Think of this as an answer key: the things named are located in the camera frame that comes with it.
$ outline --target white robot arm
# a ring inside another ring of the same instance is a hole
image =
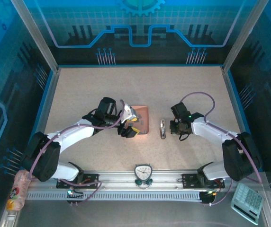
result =
[[[174,105],[171,110],[175,116],[175,120],[170,121],[171,134],[180,135],[180,141],[185,140],[193,133],[222,146],[223,161],[208,163],[198,169],[198,178],[201,179],[202,184],[227,177],[240,181],[253,173],[250,161],[246,154],[242,153],[241,147],[233,137],[241,141],[257,169],[261,167],[261,157],[249,133],[225,130],[204,119],[204,116],[200,113],[190,114],[183,103]]]
[[[76,124],[47,135],[41,132],[36,133],[32,137],[21,159],[22,167],[30,171],[40,149],[48,141],[52,140],[36,164],[33,175],[42,182],[50,178],[74,181],[81,169],[75,164],[58,161],[60,154],[72,144],[84,138],[91,137],[103,130],[104,127],[114,124],[116,124],[114,127],[117,128],[118,134],[122,137],[131,138],[139,133],[133,127],[125,128],[127,120],[136,120],[136,112],[132,107],[125,104],[123,113],[120,112],[119,115],[117,113],[112,114],[114,109],[116,110],[116,101],[105,97],[101,100],[98,108],[94,110],[94,114],[92,114],[93,111],[90,112],[83,116]]]

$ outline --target cable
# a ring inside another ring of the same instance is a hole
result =
[[[73,192],[76,193],[76,194],[79,194],[79,195],[83,195],[82,192],[77,192],[77,191],[75,190],[75,188],[73,188]]]
[[[52,141],[54,141],[56,138],[58,138],[61,134],[63,134],[64,132],[70,130],[70,129],[73,129],[73,128],[78,128],[78,127],[92,127],[92,128],[95,128],[95,129],[111,129],[113,127],[115,127],[119,121],[122,119],[123,117],[123,114],[124,114],[124,108],[125,108],[125,103],[124,101],[121,99],[120,102],[122,103],[123,105],[123,108],[122,108],[122,112],[118,118],[118,120],[116,122],[114,122],[112,125],[110,126],[107,126],[107,127],[99,127],[99,126],[94,126],[94,125],[90,125],[90,124],[75,124],[75,125],[72,125],[66,129],[63,129],[62,131],[60,131],[58,134],[56,134],[55,136],[53,136],[44,146],[42,149],[40,149],[40,152],[38,153],[35,161],[33,162],[32,166],[31,166],[31,169],[29,171],[29,179],[31,180],[31,176],[32,176],[32,173],[33,173],[33,170],[35,169],[36,165],[37,165],[37,162],[39,161],[39,158],[41,157],[41,155],[46,151],[47,147],[49,144],[52,143]]]
[[[189,134],[188,134],[185,138],[181,139],[181,138],[182,138],[182,135],[180,135],[179,141],[184,141],[184,140],[186,140],[188,137],[189,137]]]
[[[250,178],[250,177],[248,177],[248,176],[246,177],[246,179],[247,179],[247,180],[250,180],[250,181],[252,181],[252,182],[255,182],[255,183],[259,183],[259,181],[254,180],[254,179],[252,179],[252,178]]]
[[[209,110],[209,111],[204,115],[204,121],[206,122],[206,117],[207,117],[207,116],[215,109],[215,107],[216,107],[215,99],[214,99],[210,94],[208,94],[208,93],[205,93],[205,92],[202,92],[202,91],[196,91],[196,92],[191,92],[191,93],[185,95],[185,96],[181,99],[180,103],[183,102],[183,100],[184,100],[185,98],[187,98],[188,96],[194,95],[194,94],[202,94],[202,95],[206,95],[206,96],[208,96],[209,98],[211,98],[211,100],[212,100],[212,108],[211,108],[211,110]]]
[[[82,200],[81,202],[85,202],[87,200],[89,200],[95,193],[97,193],[97,191],[99,190],[99,188],[102,186],[102,181],[95,181],[95,182],[90,182],[90,183],[84,183],[84,184],[77,184],[77,183],[71,183],[67,180],[64,180],[64,179],[59,179],[60,181],[63,181],[64,183],[66,184],[69,184],[71,186],[74,186],[74,187],[83,187],[83,186],[90,186],[92,184],[97,184],[99,183],[98,187],[96,188],[96,190],[90,195],[88,196],[86,199]]]
[[[201,91],[191,92],[191,93],[187,94],[186,96],[184,96],[184,97],[181,99],[180,103],[181,103],[186,97],[188,97],[188,96],[190,96],[190,95],[193,95],[193,94],[203,94],[203,95],[207,95],[208,97],[211,98],[213,105],[212,105],[212,108],[204,115],[204,121],[205,121],[205,123],[208,124],[208,125],[210,125],[211,127],[215,128],[215,129],[217,129],[217,130],[219,130],[219,131],[221,131],[221,132],[227,134],[228,136],[230,136],[231,138],[233,138],[233,139],[239,144],[239,146],[242,148],[242,150],[243,150],[244,153],[246,154],[246,156],[247,156],[247,158],[248,158],[250,164],[252,165],[253,170],[254,170],[255,174],[257,175],[257,177],[258,177],[258,179],[259,179],[259,183],[262,184],[262,179],[261,179],[261,176],[260,176],[260,174],[259,174],[259,171],[258,171],[257,167],[255,166],[255,164],[254,164],[254,162],[253,162],[253,159],[250,157],[250,155],[249,155],[247,149],[246,149],[245,146],[242,144],[242,142],[241,142],[238,138],[236,138],[234,135],[232,135],[231,133],[229,133],[228,131],[223,130],[223,129],[217,127],[216,125],[207,122],[206,117],[207,117],[207,116],[215,109],[215,107],[216,107],[215,99],[214,99],[210,94],[207,94],[207,93],[201,92]]]
[[[218,180],[215,180],[215,182],[219,185],[219,191],[218,192],[221,192],[221,189],[222,189],[222,183]]]
[[[231,188],[232,188],[232,184],[233,184],[233,179],[231,179],[231,183],[230,183],[230,186],[226,192],[226,194],[223,196],[223,198],[221,198],[218,202],[214,202],[214,203],[209,203],[209,206],[214,206],[214,205],[217,205],[219,204],[221,201],[223,201],[224,199],[226,199],[226,197],[228,196],[228,193],[230,192]]]

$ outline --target yellow object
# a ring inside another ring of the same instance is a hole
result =
[[[134,118],[132,120],[127,120],[126,122],[136,122],[137,121],[137,118]]]
[[[131,127],[131,128],[132,128],[132,130],[133,130],[133,131],[135,131],[135,132],[136,132],[136,135],[137,135],[137,134],[139,134],[139,132],[140,132],[140,130],[139,130],[139,129],[136,129],[136,128],[134,128],[134,127]]]
[[[6,209],[7,210],[12,210],[14,208],[14,201],[13,200],[8,200],[6,203]]]

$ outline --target blue printed backdrop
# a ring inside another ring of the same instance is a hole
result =
[[[271,176],[271,1],[231,67],[250,131]]]
[[[25,149],[49,72],[10,0],[0,0],[0,217],[20,168],[7,148]]]
[[[59,64],[223,63],[254,3],[26,1]]]

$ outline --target white clock face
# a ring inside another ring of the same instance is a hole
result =
[[[152,172],[152,169],[150,166],[137,166],[135,168],[136,176],[142,181],[148,180],[148,178],[151,175],[151,172]]]

